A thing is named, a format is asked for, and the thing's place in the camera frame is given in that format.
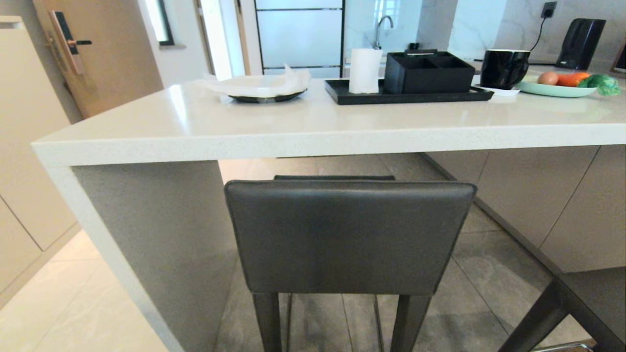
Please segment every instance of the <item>marble backsplash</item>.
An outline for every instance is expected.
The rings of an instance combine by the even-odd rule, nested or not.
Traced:
[[[352,48],[370,48],[382,16],[385,53],[420,48],[448,50],[466,60],[481,59],[487,49],[529,50],[539,35],[545,0],[346,0],[344,57]],[[590,70],[607,71],[626,37],[626,0],[560,0],[548,18],[532,61],[556,61],[575,18],[606,19]]]
[[[508,0],[494,48],[529,50],[539,35],[544,0]],[[576,18],[606,19],[607,23],[593,56],[591,70],[607,70],[626,38],[626,1],[561,0],[554,17],[543,25],[543,34],[531,60],[556,61],[563,39]]]
[[[353,48],[372,48],[383,16],[390,16],[394,27],[388,21],[381,26],[382,50],[404,51],[416,40],[421,9],[422,0],[346,0],[344,57],[350,57]]]

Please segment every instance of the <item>carrot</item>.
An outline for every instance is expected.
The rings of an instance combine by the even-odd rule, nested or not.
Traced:
[[[576,72],[570,75],[558,75],[557,86],[578,87],[580,82],[586,80],[591,75],[587,72]]]

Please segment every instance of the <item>bar stool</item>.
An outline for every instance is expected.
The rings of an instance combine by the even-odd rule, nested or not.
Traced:
[[[557,275],[499,352],[530,351],[567,314],[597,342],[594,352],[623,352],[626,349],[626,267]]]
[[[391,351],[413,349],[476,186],[384,179],[226,184],[265,352],[281,351],[278,292],[398,294]]]

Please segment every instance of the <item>faucet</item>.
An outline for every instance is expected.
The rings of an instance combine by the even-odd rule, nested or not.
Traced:
[[[378,21],[378,25],[376,26],[376,42],[374,43],[374,49],[382,49],[381,46],[381,26],[385,19],[389,20],[389,24],[393,28],[393,20],[389,16],[383,16],[380,21]]]

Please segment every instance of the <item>wall outlet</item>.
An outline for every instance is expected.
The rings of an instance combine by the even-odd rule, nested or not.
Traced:
[[[550,18],[554,16],[554,9],[557,8],[556,1],[550,1],[549,3],[543,4],[543,10],[541,11],[541,18]]]

